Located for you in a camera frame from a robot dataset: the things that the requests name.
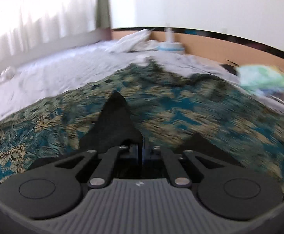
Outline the teal paisley bedspread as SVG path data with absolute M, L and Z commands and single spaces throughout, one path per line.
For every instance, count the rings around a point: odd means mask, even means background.
M 77 151 L 114 92 L 151 142 L 176 149 L 194 133 L 244 167 L 274 177 L 284 192 L 284 114 L 214 75 L 188 78 L 154 62 L 47 97 L 0 121 L 0 183 L 40 157 Z

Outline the green folded clothes pile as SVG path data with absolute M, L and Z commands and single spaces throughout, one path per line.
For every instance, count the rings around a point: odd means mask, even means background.
M 284 71 L 277 66 L 244 65 L 236 69 L 239 85 L 257 95 L 284 94 Z

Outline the small white object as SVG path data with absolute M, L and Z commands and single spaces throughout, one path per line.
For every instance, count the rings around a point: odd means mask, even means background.
M 9 66 L 1 72 L 1 78 L 5 80 L 10 80 L 15 76 L 15 74 L 16 74 L 16 69 L 12 66 Z

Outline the white bed sheet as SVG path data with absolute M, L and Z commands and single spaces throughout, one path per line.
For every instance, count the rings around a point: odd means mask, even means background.
M 132 63 L 146 66 L 151 59 L 184 77 L 216 75 L 229 83 L 237 82 L 235 75 L 202 57 L 158 51 L 108 53 L 106 49 L 113 44 L 106 41 L 65 50 L 21 66 L 10 79 L 0 77 L 0 122 L 46 97 L 97 82 Z

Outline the wooden headboard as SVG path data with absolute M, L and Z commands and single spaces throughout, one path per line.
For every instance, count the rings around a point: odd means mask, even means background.
M 284 51 L 242 37 L 190 28 L 174 28 L 174 38 L 188 54 L 219 63 L 277 66 L 284 71 Z

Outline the blue white round container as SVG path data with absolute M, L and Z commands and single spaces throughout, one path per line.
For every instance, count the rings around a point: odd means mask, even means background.
M 160 42 L 157 47 L 158 51 L 164 51 L 164 52 L 172 52 L 172 53 L 179 53 L 184 54 L 185 53 L 185 47 L 183 43 L 180 42 Z

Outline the crumpled white cloth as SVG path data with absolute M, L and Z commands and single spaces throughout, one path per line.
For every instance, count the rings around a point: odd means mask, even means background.
M 150 39 L 151 30 L 143 29 L 136 33 L 122 37 L 112 46 L 106 48 L 109 53 L 127 53 L 156 50 L 159 46 L 157 40 Z

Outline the green curtain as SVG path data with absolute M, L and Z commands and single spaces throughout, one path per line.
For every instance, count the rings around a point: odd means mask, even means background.
M 110 28 L 110 7 L 109 0 L 97 0 L 95 10 L 96 28 Z

